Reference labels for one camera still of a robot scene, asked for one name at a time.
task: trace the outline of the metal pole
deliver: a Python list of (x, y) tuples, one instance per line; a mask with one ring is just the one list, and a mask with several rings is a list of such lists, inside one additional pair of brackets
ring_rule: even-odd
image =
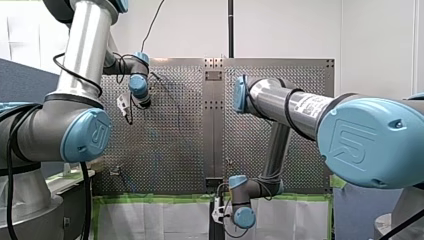
[(228, 57), (234, 58), (234, 0), (228, 0), (228, 50)]

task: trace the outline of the pegboard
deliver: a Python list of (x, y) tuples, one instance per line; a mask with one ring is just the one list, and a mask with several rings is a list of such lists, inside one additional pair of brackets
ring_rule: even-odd
[[(234, 82), (246, 75), (257, 78), (284, 78), (306, 92), (333, 96), (333, 60), (229, 59), (225, 61), (225, 176), (262, 172), (271, 126), (250, 114), (232, 109)], [(326, 193), (330, 191), (330, 172), (315, 142), (293, 133), (283, 163), (282, 180), (286, 192)]]
[[(205, 64), (208, 61), (219, 65)], [(132, 126), (116, 107), (118, 96), (128, 91), (128, 78), (118, 84), (115, 76), (104, 76), (101, 101), (113, 130), (94, 178), (94, 193), (204, 193), (206, 177), (256, 177), (265, 161), (270, 127), (261, 119), (233, 112), (235, 78), (243, 74), (286, 78), (306, 91), (332, 95), (334, 68), (327, 61), (154, 59), (150, 69), (161, 80), (149, 78), (152, 105), (133, 109)], [(222, 78), (208, 81), (211, 70)], [(329, 172), (314, 143), (293, 136), (284, 165), (283, 181), (290, 192), (322, 193), (329, 186)], [(116, 166), (121, 167), (120, 176), (110, 174)]]

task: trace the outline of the white panel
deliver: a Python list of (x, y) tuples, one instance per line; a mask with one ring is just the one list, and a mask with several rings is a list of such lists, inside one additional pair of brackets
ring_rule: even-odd
[(341, 92), (412, 93), (414, 15), (414, 0), (343, 1)]
[[(140, 51), (160, 0), (130, 0), (112, 27), (119, 52)], [(227, 52), (227, 1), (165, 1), (144, 51), (150, 57), (220, 57)]]
[(340, 0), (235, 1), (235, 57), (334, 58), (340, 62)]
[(424, 92), (424, 0), (417, 1), (417, 21), (415, 38), (415, 92)]

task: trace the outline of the silver metal cylinder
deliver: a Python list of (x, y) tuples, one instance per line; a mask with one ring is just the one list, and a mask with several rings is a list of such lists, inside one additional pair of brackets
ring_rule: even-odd
[[(93, 1), (76, 2), (63, 65), (100, 84), (111, 24), (110, 8)], [(62, 71), (55, 93), (73, 94), (97, 101), (99, 91), (93, 85)]]
[[(282, 87), (278, 79), (263, 79), (251, 87), (250, 95), (253, 104), (261, 114), (289, 126), (284, 109), (285, 101), (291, 91)], [(288, 104), (290, 117), (303, 133), (316, 139), (316, 128), (321, 114), (332, 100), (333, 98), (330, 97), (295, 92), (291, 95)], [(249, 109), (255, 111), (252, 104), (249, 105)]]
[(290, 127), (281, 123), (273, 123), (271, 138), (268, 143), (266, 163), (262, 177), (279, 179), (283, 168), (283, 160), (290, 141)]

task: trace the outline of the green tape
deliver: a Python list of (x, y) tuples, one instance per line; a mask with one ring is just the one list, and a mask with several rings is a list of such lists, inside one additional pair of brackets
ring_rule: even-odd
[(333, 239), (333, 196), (328, 195), (328, 232), (327, 239)]
[(335, 174), (330, 177), (330, 186), (333, 188), (344, 188), (346, 181), (336, 176)]
[[(213, 196), (206, 194), (192, 195), (154, 195), (154, 194), (123, 194), (119, 196), (98, 196), (93, 197), (93, 235), (94, 240), (98, 240), (99, 231), (99, 214), (100, 207), (107, 204), (127, 204), (127, 203), (164, 203), (164, 204), (187, 204), (187, 203), (207, 203), (210, 202)], [(328, 202), (328, 239), (331, 239), (332, 230), (332, 209), (333, 197), (331, 194), (291, 194), (284, 193), (274, 196), (275, 200), (291, 200), (291, 201), (306, 201), (306, 202)]]
[(93, 199), (93, 219), (92, 219), (92, 228), (93, 228), (93, 240), (99, 239), (99, 215), (100, 215), (100, 206), (101, 204), (96, 203), (97, 199)]

